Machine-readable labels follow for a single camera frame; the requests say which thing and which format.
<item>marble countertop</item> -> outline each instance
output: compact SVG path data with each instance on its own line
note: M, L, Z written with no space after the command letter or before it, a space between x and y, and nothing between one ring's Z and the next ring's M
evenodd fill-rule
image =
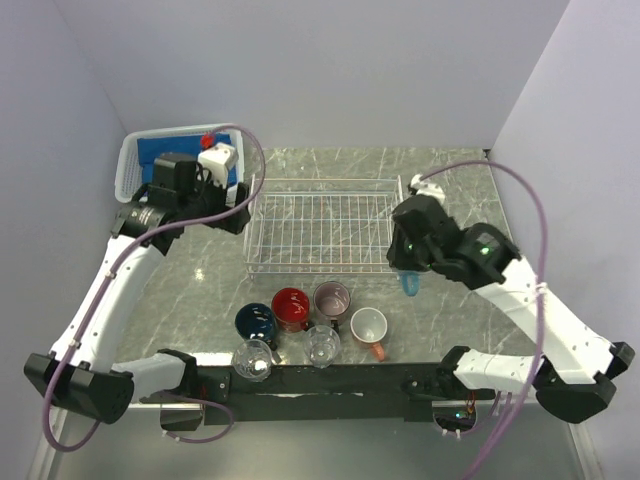
M481 150L428 148L278 148L265 151L267 177L392 179L408 184L413 175L462 160L481 159ZM251 174L249 160L247 170ZM504 212L488 168L464 167L441 174L446 208L462 226L484 221L508 232ZM527 355L533 344L513 323L463 285L428 273L421 291L407 297L395 275L261 275L251 279L245 269L242 235L188 228L176 240L165 262L145 287L120 344L117 361L153 355L173 348L196 354L199 364L229 364L242 342L233 326L245 304L269 305L284 287L309 296L327 280L345 284L352 296L350 311L370 306L389 322L383 345L389 362L437 362L455 345L482 351ZM304 333L281 333L278 352L286 364L307 364ZM340 332L337 363L375 363L370 351Z

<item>metal rack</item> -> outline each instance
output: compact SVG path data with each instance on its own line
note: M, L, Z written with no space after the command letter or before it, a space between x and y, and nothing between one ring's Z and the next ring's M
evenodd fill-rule
M265 179L250 207L249 275L383 274L400 177L389 180Z

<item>tabletop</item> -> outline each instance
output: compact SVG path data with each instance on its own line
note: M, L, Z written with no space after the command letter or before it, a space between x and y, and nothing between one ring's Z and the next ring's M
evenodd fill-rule
M416 173L464 160L484 159L479 149L431 148L276 148L265 151L267 178L394 179L407 185ZM246 170L256 168L255 152ZM446 194L445 208L461 226L487 222L508 232L489 168L462 167L434 179ZM421 290L406 296L393 273L376 275L249 275L243 259L244 237L203 226L187 228L153 274L134 309L117 361L153 355L161 348L195 354L203 365L228 365L242 342L234 328L237 311L248 303L270 305L284 287L311 297L322 282L336 280L351 293L350 313L362 307L382 311L388 320L383 340L388 362L438 362L455 345L489 353L528 355L533 343L500 311L431 272ZM303 365L305 333L280 333L278 352L284 364ZM369 350L340 331L342 349L336 363L375 363Z

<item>dark blue mug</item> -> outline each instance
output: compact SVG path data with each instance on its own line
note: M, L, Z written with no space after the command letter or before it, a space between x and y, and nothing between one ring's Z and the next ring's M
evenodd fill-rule
M269 307L263 303L245 305L236 314L236 330L246 340L262 340L271 350L278 348L276 334L278 327L276 317Z

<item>cup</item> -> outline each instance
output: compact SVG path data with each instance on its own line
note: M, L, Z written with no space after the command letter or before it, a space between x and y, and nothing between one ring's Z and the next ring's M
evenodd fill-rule
M262 340L246 340L233 353L231 364L238 375L261 382L271 373L271 349Z
M262 340L271 350L278 348L276 319L271 309L263 303L250 303L238 310L235 325L245 340Z
M309 329L304 341L304 353L314 367L328 367L339 352L340 337L331 327L318 325Z
M297 288L284 288L275 294L271 310L285 332L300 332L309 328L309 297Z
M323 283L313 293L318 325L330 325L334 328L342 325L348 318L347 310L350 304L349 290L338 282Z
M379 362L384 360L384 348L380 342L387 334L387 319L380 310L365 307L354 313L351 333L358 343L371 349Z

